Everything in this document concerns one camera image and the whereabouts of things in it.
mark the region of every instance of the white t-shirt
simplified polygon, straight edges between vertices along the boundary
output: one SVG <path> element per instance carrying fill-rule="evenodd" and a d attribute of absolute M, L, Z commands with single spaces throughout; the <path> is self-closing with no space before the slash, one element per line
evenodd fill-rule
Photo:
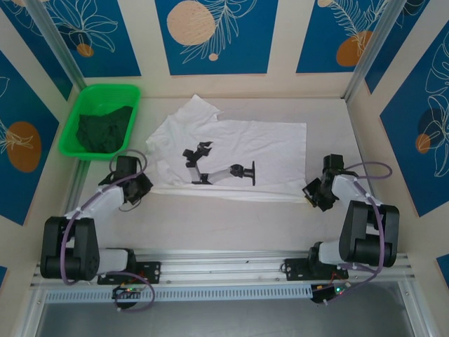
<path fill-rule="evenodd" d="M 219 109 L 195 95 L 167 117 L 147 139 L 152 192 L 248 201 L 303 202 L 306 124 L 221 120 Z M 212 142 L 207 157 L 197 162 L 201 173 L 214 173 L 255 162 L 251 178 L 231 177 L 214 185 L 194 185 L 183 152 Z"/>

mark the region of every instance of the cable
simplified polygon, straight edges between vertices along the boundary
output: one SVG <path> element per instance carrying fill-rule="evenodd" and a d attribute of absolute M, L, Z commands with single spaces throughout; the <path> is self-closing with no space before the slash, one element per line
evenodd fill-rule
<path fill-rule="evenodd" d="M 69 239 L 69 233 L 70 230 L 74 224 L 74 221 L 76 220 L 76 218 L 78 218 L 78 216 L 80 216 L 84 210 L 86 210 L 100 195 L 102 195 L 104 192 L 112 189 L 113 187 L 117 186 L 118 184 L 121 184 L 127 180 L 130 179 L 134 179 L 136 177 L 138 177 L 141 173 L 145 172 L 145 169 L 147 169 L 148 166 L 148 161 L 147 161 L 147 157 L 138 150 L 123 150 L 120 152 L 117 152 L 111 159 L 110 163 L 109 163 L 109 170 L 112 172 L 112 164 L 115 161 L 115 159 L 122 153 L 124 152 L 134 152 L 137 153 L 138 155 L 142 156 L 142 158 L 144 159 L 144 165 L 142 167 L 142 169 L 134 174 L 131 174 L 125 178 L 119 179 L 111 184 L 109 184 L 108 186 L 104 187 L 101 191 L 96 192 L 88 201 L 86 201 L 83 206 L 79 207 L 76 209 L 75 214 L 70 218 L 69 223 L 67 224 L 67 227 L 65 228 L 65 232 L 64 232 L 64 236 L 62 237 L 62 243 L 61 243 L 61 254 L 60 254 L 60 270 L 61 270 L 61 278 L 62 281 L 67 285 L 67 286 L 71 286 L 75 283 L 77 283 L 77 281 L 69 281 L 67 279 L 67 274 L 65 272 L 65 249 L 67 246 L 67 241 Z"/>
<path fill-rule="evenodd" d="M 351 165 L 349 167 L 346 167 L 345 170 L 349 170 L 349 169 L 352 169 L 354 167 L 362 166 L 362 165 L 365 165 L 365 164 L 380 165 L 380 166 L 383 166 L 383 167 L 387 168 L 388 171 L 389 171 L 388 174 L 386 174 L 385 176 L 361 176 L 361 177 L 356 178 L 356 180 L 354 181 L 354 185 L 356 186 L 356 188 L 362 194 L 364 194 L 367 197 L 368 201 L 370 202 L 370 204 L 371 204 L 371 206 L 373 207 L 373 210 L 374 210 L 374 214 L 375 214 L 376 222 L 377 222 L 377 227 L 378 227 L 378 230 L 379 230 L 379 245 L 380 245 L 379 263 L 377 265 L 377 269 L 376 270 L 373 270 L 373 269 L 371 269 L 369 267 L 366 267 L 366 266 L 364 266 L 364 265 L 362 265 L 360 263 L 342 263 L 342 264 L 340 264 L 339 266 L 344 268 L 344 269 L 354 269 L 354 266 L 356 266 L 357 268 L 359 268 L 359 269 L 361 269 L 363 271 L 371 272 L 373 275 L 371 275 L 365 281 L 363 281 L 363 282 L 361 282 L 359 284 L 356 284 L 356 285 L 352 286 L 351 288 L 347 289 L 346 291 L 344 291 L 340 295 L 338 295 L 338 296 L 336 296 L 334 298 L 331 298 L 330 300 L 327 300 L 325 302 L 326 305 L 329 302 L 336 300 L 337 298 L 341 298 L 346 293 L 348 293 L 350 291 L 353 291 L 354 289 L 356 289 L 356 288 L 358 288 L 360 286 L 363 286 L 364 284 L 367 284 L 368 282 L 372 281 L 374 278 L 376 278 L 376 276 L 382 271 L 382 269 L 384 267 L 385 237 L 384 237 L 384 226 L 382 224 L 382 218 L 380 217 L 379 209 L 377 208 L 377 205 L 376 205 L 374 199 L 371 197 L 371 194 L 367 193 L 365 191 L 365 189 L 362 187 L 362 185 L 360 185 L 358 183 L 357 180 L 359 180 L 359 179 L 368 179 L 368 180 L 369 179 L 378 179 L 378 180 L 380 180 L 380 179 L 387 179 L 387 178 L 391 177 L 391 175 L 393 174 L 393 169 L 389 165 L 387 165 L 385 163 L 381 163 L 379 161 L 366 161 L 366 162 L 363 162 L 363 163 L 359 163 L 359 164 L 355 164 L 355 165 Z"/>
<path fill-rule="evenodd" d="M 138 200 L 137 204 L 134 205 L 133 207 L 131 207 L 130 209 L 121 209 L 121 207 L 119 207 L 119 211 L 120 212 L 131 212 L 133 209 L 136 209 L 140 204 L 142 203 L 142 198 Z"/>
<path fill-rule="evenodd" d="M 358 164 L 354 164 L 351 166 L 348 166 L 345 168 L 345 171 L 353 169 L 354 167 L 359 167 L 359 166 L 365 166 L 365 165 L 380 165 L 385 167 L 388 170 L 388 173 L 384 176 L 361 176 L 358 177 L 358 179 L 374 179 L 374 180 L 381 180 L 381 179 L 387 179 L 389 177 L 391 177 L 391 175 L 393 174 L 393 169 L 390 167 L 390 165 L 387 165 L 386 163 L 382 163 L 380 161 L 363 161 L 361 163 Z"/>
<path fill-rule="evenodd" d="M 152 292 L 152 299 L 148 302 L 148 304 L 146 304 L 145 306 L 138 308 L 138 309 L 125 309 L 122 310 L 119 307 L 119 303 L 118 300 L 121 297 L 124 297 L 124 294 L 127 294 L 127 291 L 123 291 L 122 293 L 120 293 L 119 295 L 116 296 L 116 298 L 114 299 L 114 304 L 117 308 L 118 311 L 121 312 L 129 312 L 129 313 L 133 313 L 133 312 L 142 312 L 145 310 L 150 309 L 151 306 L 153 306 L 154 303 L 154 299 L 156 298 L 156 292 L 154 291 L 153 286 L 148 282 L 148 280 L 146 280 L 144 277 L 137 275 L 137 274 L 133 274 L 132 272 L 107 272 L 106 275 L 123 275 L 123 276 L 129 276 L 129 277 L 134 277 L 135 279 L 139 279 L 140 281 L 142 281 L 145 285 L 148 286 L 149 290 Z"/>
<path fill-rule="evenodd" d="M 328 286 L 330 286 L 335 281 L 335 277 L 337 277 L 338 279 L 340 279 L 342 281 L 346 281 L 344 278 L 339 276 L 336 272 L 332 272 L 332 277 L 330 278 Z"/>

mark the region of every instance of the orange circle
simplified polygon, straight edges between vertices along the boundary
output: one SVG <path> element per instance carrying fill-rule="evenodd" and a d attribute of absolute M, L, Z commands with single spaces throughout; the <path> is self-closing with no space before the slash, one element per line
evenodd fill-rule
<path fill-rule="evenodd" d="M 88 44 L 79 44 L 78 46 L 76 46 L 76 51 L 79 53 L 79 55 L 85 58 L 91 58 L 93 56 L 93 49 Z"/>
<path fill-rule="evenodd" d="M 210 54 L 210 55 L 209 55 L 209 60 L 211 60 L 211 61 L 216 61 L 216 60 L 218 60 L 218 55 L 215 54 L 215 53 Z"/>
<path fill-rule="evenodd" d="M 427 151 L 429 151 L 430 149 L 430 137 L 425 133 L 421 133 L 416 138 L 415 146 L 416 150 L 418 150 L 419 153 L 427 153 Z"/>
<path fill-rule="evenodd" d="M 24 173 L 34 171 L 42 153 L 41 137 L 36 128 L 26 121 L 17 121 L 7 130 L 6 139 L 10 144 L 6 151 L 12 165 Z"/>
<path fill-rule="evenodd" d="M 362 52 L 365 50 L 366 45 L 371 39 L 373 32 L 360 32 L 356 37 L 350 37 L 343 42 L 338 48 L 337 63 L 342 67 L 353 67 L 357 65 Z"/>

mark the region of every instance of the green plastic basket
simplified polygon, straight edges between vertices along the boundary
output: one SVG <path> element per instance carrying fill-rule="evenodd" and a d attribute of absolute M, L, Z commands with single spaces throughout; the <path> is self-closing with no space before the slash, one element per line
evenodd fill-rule
<path fill-rule="evenodd" d="M 140 90 L 137 86 L 128 84 L 93 84 L 80 92 L 72 113 L 65 124 L 59 141 L 59 150 L 68 157 L 78 157 L 82 160 L 110 160 L 117 152 L 128 146 L 134 121 L 138 113 Z M 102 116 L 117 110 L 124 105 L 133 107 L 126 129 L 125 139 L 121 148 L 112 153 L 87 152 L 76 138 L 79 115 L 88 114 Z"/>

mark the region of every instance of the beige circle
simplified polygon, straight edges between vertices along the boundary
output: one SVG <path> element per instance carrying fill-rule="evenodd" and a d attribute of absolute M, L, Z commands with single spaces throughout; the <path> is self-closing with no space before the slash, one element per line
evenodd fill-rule
<path fill-rule="evenodd" d="M 332 0 L 317 0 L 316 2 L 320 7 L 327 7 L 332 3 Z"/>
<path fill-rule="evenodd" d="M 25 7 L 25 4 L 23 3 L 23 0 L 11 0 L 16 5 L 19 5 L 20 7 Z"/>
<path fill-rule="evenodd" d="M 195 46 L 209 40 L 215 33 L 210 11 L 199 2 L 181 1 L 167 16 L 170 35 L 184 46 Z"/>
<path fill-rule="evenodd" d="M 215 53 L 210 54 L 210 55 L 209 55 L 209 60 L 211 60 L 211 61 L 216 61 L 216 60 L 218 60 L 218 55 L 215 54 Z"/>

